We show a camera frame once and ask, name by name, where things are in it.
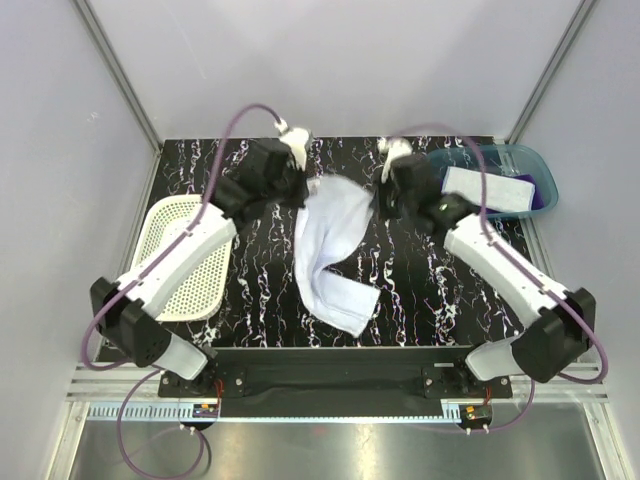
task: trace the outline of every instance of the metal floor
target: metal floor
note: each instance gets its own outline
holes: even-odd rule
[[[494,425],[516,414],[496,406]],[[125,423],[125,444],[136,450],[167,423]],[[213,451],[191,478],[220,480],[514,480],[604,479],[580,405],[536,404],[506,432],[466,437],[417,425],[227,424],[206,430]],[[186,470],[197,441],[175,432],[134,457],[149,473]],[[87,422],[73,480],[140,478],[122,461],[114,422]]]

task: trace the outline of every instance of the white laundry basket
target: white laundry basket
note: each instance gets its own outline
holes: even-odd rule
[[[151,207],[144,220],[131,266],[138,265],[160,245],[166,245],[179,235],[194,207],[200,202],[200,195],[174,195],[163,198]],[[172,295],[158,321],[189,322],[214,315],[222,303],[230,257],[231,242],[207,257]]]

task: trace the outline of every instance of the table surface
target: table surface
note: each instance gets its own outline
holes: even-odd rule
[[[384,157],[375,137],[317,138],[310,150],[309,176],[333,173],[370,187]],[[463,146],[454,137],[414,137],[416,152]],[[492,137],[476,137],[481,145]],[[176,194],[204,191],[218,140],[168,140],[147,208]],[[237,165],[250,139],[231,140],[225,171]],[[499,165],[499,158],[488,158]],[[464,165],[477,165],[464,159]],[[521,329],[511,309],[472,269],[407,221],[372,220],[364,240],[332,267],[347,278],[381,290],[373,318],[360,338],[309,314],[293,276],[296,212],[275,206],[233,242],[220,310],[207,321],[165,323],[199,345],[214,347],[417,346],[478,344]],[[518,221],[494,221],[498,232],[528,257]],[[103,351],[102,360],[115,352]]]

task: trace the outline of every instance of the white cloth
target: white cloth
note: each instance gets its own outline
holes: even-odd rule
[[[359,337],[380,291],[324,269],[362,241],[373,213],[372,194],[339,175],[310,180],[309,190],[306,208],[298,210],[293,248],[302,302],[319,320]]]
[[[480,172],[449,167],[442,184],[442,193],[459,193],[480,205],[482,180]],[[487,174],[487,208],[496,212],[526,212],[531,210],[535,186],[518,178]]]

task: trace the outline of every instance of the cable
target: cable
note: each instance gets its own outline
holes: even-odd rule
[[[215,380],[214,385],[216,387],[216,398],[218,400],[218,403],[216,404],[216,412],[214,415],[205,415],[205,414],[200,414],[201,417],[205,417],[205,418],[213,418],[215,419],[215,421],[213,421],[212,423],[215,423],[220,415],[220,402],[221,402],[221,397],[222,397],[222,392],[224,391],[224,384],[222,382],[222,380],[220,380],[219,378]],[[176,432],[178,430],[182,430],[180,428],[180,426],[174,426],[174,427],[169,427],[166,428],[158,433],[156,433],[154,436],[152,436],[149,440],[147,440],[147,442],[145,442],[144,444],[142,444],[141,446],[139,446],[138,448],[136,448],[133,452],[129,452],[127,453],[127,456],[131,459],[133,457],[135,457],[137,454],[139,454],[141,451],[143,451],[145,448],[147,448],[149,445],[151,445],[153,442],[155,442],[156,440],[158,440],[159,438],[162,438],[170,433]],[[211,461],[211,446],[207,445],[207,451],[208,451],[208,456],[209,456],[209,461]],[[120,459],[117,461],[111,461],[108,460],[106,458],[103,457],[103,460],[106,463],[109,463],[111,465],[119,465],[121,463],[124,463],[124,459]]]
[[[527,403],[524,406],[524,408],[520,411],[520,413],[518,413],[518,415],[516,415],[510,422],[505,423],[504,425],[499,425],[497,427],[493,427],[493,428],[486,428],[484,430],[471,430],[471,429],[467,429],[467,430],[460,430],[460,429],[444,429],[444,428],[437,428],[437,427],[427,427],[427,426],[422,426],[422,425],[416,425],[416,428],[419,428],[420,430],[427,430],[429,432],[434,432],[434,433],[444,433],[444,434],[467,434],[467,435],[476,435],[478,433],[498,433],[498,432],[504,432],[505,430],[510,429],[511,427],[515,427],[517,424],[519,424],[522,419],[527,415],[527,413],[529,413],[529,410],[531,410],[531,405],[533,405],[533,397],[535,397],[536,394],[536,382],[533,379],[531,380],[531,392],[529,393],[529,398],[527,399]]]
[[[487,166],[484,161],[484,157],[482,156],[482,152],[478,148],[478,145],[469,137],[460,134],[454,129],[443,125],[441,123],[424,123],[422,125],[417,125],[414,127],[410,127],[400,131],[393,135],[393,137],[402,137],[409,135],[410,133],[414,133],[421,130],[442,130],[449,135],[453,135],[462,139],[462,141],[467,144],[469,148],[473,151],[476,158],[478,159],[478,164],[480,167],[480,183],[481,183],[481,195],[480,195],[480,225],[482,228],[482,233],[487,238],[489,242],[491,242],[491,233],[489,232],[489,220],[487,219]],[[564,311],[566,311],[573,320],[582,328],[582,330],[586,333],[587,337],[591,341],[591,343],[596,347],[598,351],[598,355],[600,356],[601,368],[598,375],[595,378],[577,378],[566,373],[559,373],[558,376],[564,378],[566,380],[570,380],[575,383],[580,383],[584,385],[592,385],[595,383],[600,383],[609,373],[609,359],[607,357],[607,353],[604,350],[604,346],[596,337],[593,330],[587,325],[587,323],[582,319],[582,317],[576,312],[571,305],[569,305],[565,300],[560,298],[558,295],[549,291],[545,288],[544,284],[538,279],[535,275],[533,275],[524,265],[522,265],[518,259],[516,259],[513,255],[511,255],[507,250],[505,250],[502,245],[499,243],[494,243],[493,246],[498,250],[503,257],[505,257],[509,262],[518,269],[525,277],[527,277],[536,287],[540,289],[541,292],[544,292],[547,296],[553,299],[558,305],[560,305]]]
[[[491,401],[491,386],[489,385],[487,387],[487,397],[484,399],[484,402],[482,402],[482,406],[489,405],[490,401]]]
[[[180,475],[174,475],[171,477],[159,477],[157,475],[152,475],[150,473],[147,473],[144,470],[141,470],[140,468],[138,468],[138,466],[135,463],[133,463],[133,460],[131,460],[131,457],[129,456],[129,454],[127,454],[127,451],[124,448],[124,440],[122,438],[122,415],[124,414],[124,410],[127,406],[127,403],[129,403],[129,400],[131,399],[133,394],[136,392],[136,390],[138,390],[138,388],[140,388],[140,386],[144,382],[146,382],[152,377],[155,377],[160,372],[161,370],[154,370],[150,374],[142,377],[138,381],[138,383],[136,383],[133,386],[133,388],[129,391],[129,393],[127,393],[127,396],[124,398],[124,401],[122,402],[122,406],[120,407],[120,411],[118,412],[118,418],[116,419],[116,436],[118,440],[118,448],[120,449],[120,454],[122,455],[122,459],[124,460],[124,463],[126,463],[127,466],[131,470],[133,470],[134,473],[137,473],[143,478],[149,478],[151,480],[183,480],[188,478],[189,475],[191,475],[194,472],[194,470],[198,468],[198,465],[200,465],[200,461],[202,460],[202,456],[204,455],[205,444],[207,443],[207,439],[204,437],[204,435],[198,430],[196,430],[195,428],[193,427],[191,428],[191,433],[192,434],[195,433],[198,436],[198,439],[200,440],[200,451],[198,452],[198,456],[196,457],[196,460],[193,462],[193,465],[191,465],[191,467],[189,467],[186,472]]]
[[[271,116],[276,120],[277,124],[283,123],[282,119],[275,112],[275,110],[261,103],[252,103],[247,105],[246,107],[242,108],[238,113],[236,113],[236,115],[231,119],[231,121],[227,125],[227,128],[224,131],[224,134],[222,136],[222,139],[220,140],[220,143],[218,144],[218,148],[216,149],[216,155],[213,160],[213,165],[211,166],[207,188],[205,189],[204,195],[202,196],[202,207],[198,210],[198,213],[196,214],[194,219],[191,221],[191,223],[189,223],[186,230],[183,231],[173,242],[171,242],[171,244],[169,244],[169,246],[165,248],[164,251],[160,255],[158,255],[158,257],[153,262],[151,262],[147,266],[147,268],[145,268],[142,271],[142,273],[140,273],[140,276],[136,280],[133,280],[122,290],[118,291],[118,293],[116,293],[116,295],[111,300],[109,300],[107,303],[104,304],[104,306],[98,311],[96,316],[93,317],[93,320],[87,327],[87,330],[84,332],[84,336],[82,337],[82,346],[80,350],[80,356],[82,359],[82,363],[89,370],[94,370],[94,371],[111,370],[113,368],[117,368],[128,362],[128,360],[125,359],[125,360],[120,360],[118,362],[114,362],[112,364],[104,365],[104,366],[93,363],[89,358],[89,354],[87,352],[89,348],[89,340],[91,338],[91,335],[93,334],[93,331],[96,329],[96,326],[98,325],[100,320],[104,318],[104,316],[111,310],[111,308],[113,308],[113,306],[116,303],[122,300],[122,298],[124,298],[124,296],[128,292],[130,292],[136,285],[138,285],[142,280],[144,280],[144,278],[147,277],[147,275],[149,275],[153,271],[153,269],[160,264],[160,262],[162,262],[173,250],[175,250],[175,248],[182,242],[182,240],[184,240],[189,235],[189,233],[196,227],[196,225],[200,223],[200,220],[204,215],[207,205],[209,204],[209,201],[213,197],[213,193],[215,191],[216,184],[218,182],[218,177],[220,175],[222,159],[224,156],[224,149],[227,146],[229,137],[231,136],[233,129],[236,127],[236,125],[242,119],[242,117],[244,117],[251,110],[264,110],[267,113],[271,114]]]

